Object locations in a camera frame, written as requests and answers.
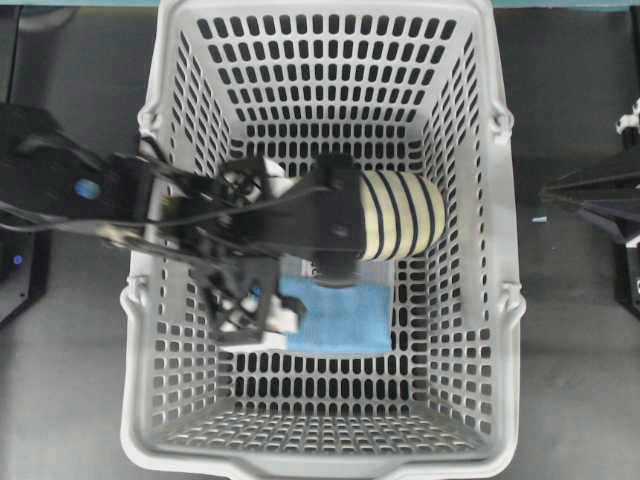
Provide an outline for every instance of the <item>cream and black striped roll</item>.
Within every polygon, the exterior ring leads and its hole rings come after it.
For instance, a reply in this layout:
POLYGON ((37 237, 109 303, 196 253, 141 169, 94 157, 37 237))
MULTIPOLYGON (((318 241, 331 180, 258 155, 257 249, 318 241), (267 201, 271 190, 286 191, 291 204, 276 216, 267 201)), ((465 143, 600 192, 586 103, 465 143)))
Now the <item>cream and black striped roll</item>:
POLYGON ((444 200, 413 173, 363 172, 360 195, 366 246, 361 260, 391 260, 423 252, 444 231, 444 200))

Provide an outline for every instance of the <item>gray table surface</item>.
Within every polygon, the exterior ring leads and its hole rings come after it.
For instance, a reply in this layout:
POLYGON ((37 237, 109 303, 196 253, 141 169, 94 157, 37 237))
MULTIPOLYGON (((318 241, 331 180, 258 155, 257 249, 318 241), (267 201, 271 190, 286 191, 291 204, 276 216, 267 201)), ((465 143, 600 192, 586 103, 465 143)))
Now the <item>gray table surface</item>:
MULTIPOLYGON (((529 304, 519 446, 499 478, 635 479, 640 322, 614 301, 608 240, 537 200, 544 182, 620 150, 613 122, 638 95, 629 17, 503 10, 496 20, 516 117, 529 304), (548 222, 531 223, 540 215, 548 222)), ((6 28, 0 21, 0 38, 6 28)), ((45 21, 25 9, 12 72, 0 58, 0 88, 12 75, 13 102, 50 109, 101 151, 133 151, 154 32, 151 9, 83 8, 45 21)), ((198 478, 141 470, 120 448, 126 325, 117 299, 127 270, 124 252, 53 236, 47 295, 0 328, 0 478, 198 478)))

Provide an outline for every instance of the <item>blue cloth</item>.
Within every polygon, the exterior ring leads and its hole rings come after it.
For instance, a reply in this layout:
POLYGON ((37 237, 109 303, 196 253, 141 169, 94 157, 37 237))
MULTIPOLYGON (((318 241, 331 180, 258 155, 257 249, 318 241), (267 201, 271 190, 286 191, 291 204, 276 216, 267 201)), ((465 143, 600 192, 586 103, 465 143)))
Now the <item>blue cloth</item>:
POLYGON ((381 354, 391 351, 391 288, 324 288, 310 278, 284 276, 283 295, 298 297, 309 313, 289 334, 288 350, 304 353, 381 354))

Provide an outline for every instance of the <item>white plastic basket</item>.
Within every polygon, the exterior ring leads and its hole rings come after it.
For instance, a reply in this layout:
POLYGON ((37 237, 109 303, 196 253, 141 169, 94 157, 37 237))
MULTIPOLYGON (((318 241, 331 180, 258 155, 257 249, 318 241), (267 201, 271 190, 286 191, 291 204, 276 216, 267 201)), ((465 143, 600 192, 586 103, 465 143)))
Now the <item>white plastic basket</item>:
POLYGON ((134 254, 121 439, 136 464, 421 480, 508 464, 525 303, 488 3, 163 1, 139 122, 204 175, 260 151, 304 174, 324 148, 419 172, 448 216, 437 245, 397 262, 379 358, 217 351, 188 267, 134 254))

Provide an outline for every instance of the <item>cable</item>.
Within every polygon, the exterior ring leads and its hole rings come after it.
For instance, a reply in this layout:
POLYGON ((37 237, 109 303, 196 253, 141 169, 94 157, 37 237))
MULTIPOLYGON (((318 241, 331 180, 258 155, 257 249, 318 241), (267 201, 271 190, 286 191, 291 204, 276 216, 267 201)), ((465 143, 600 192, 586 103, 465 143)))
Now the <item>cable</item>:
POLYGON ((274 198, 272 200, 265 200, 259 203, 252 203, 251 205, 245 205, 242 207, 227 208, 223 210, 217 210, 215 212, 206 212, 198 215, 192 215, 190 217, 177 218, 175 220, 147 220, 144 222, 126 222, 126 221, 109 221, 101 219, 78 219, 78 220, 60 220, 55 222, 37 223, 33 225, 10 225, 7 223, 0 223, 0 228, 9 230, 11 232, 18 233, 38 233, 51 229, 89 225, 92 223, 105 223, 113 225, 115 227, 123 228, 141 228, 141 227, 179 227, 182 225, 191 225, 194 223, 204 222, 206 220, 212 220, 214 218, 222 217, 225 215, 233 216, 241 213, 249 213, 264 208, 278 207, 280 205, 287 204, 294 200, 306 197, 313 193, 327 192, 331 189, 329 187, 317 186, 311 187, 307 190, 303 190, 298 193, 294 193, 289 196, 280 198, 274 198))
POLYGON ((162 148, 160 148, 160 145, 158 144, 158 141, 155 138, 153 138, 150 135, 143 135, 140 137, 140 140, 142 140, 143 142, 145 142, 147 145, 151 147, 151 149, 153 150, 153 153, 155 154, 159 162, 170 165, 169 160, 165 156, 164 152, 162 151, 162 148))

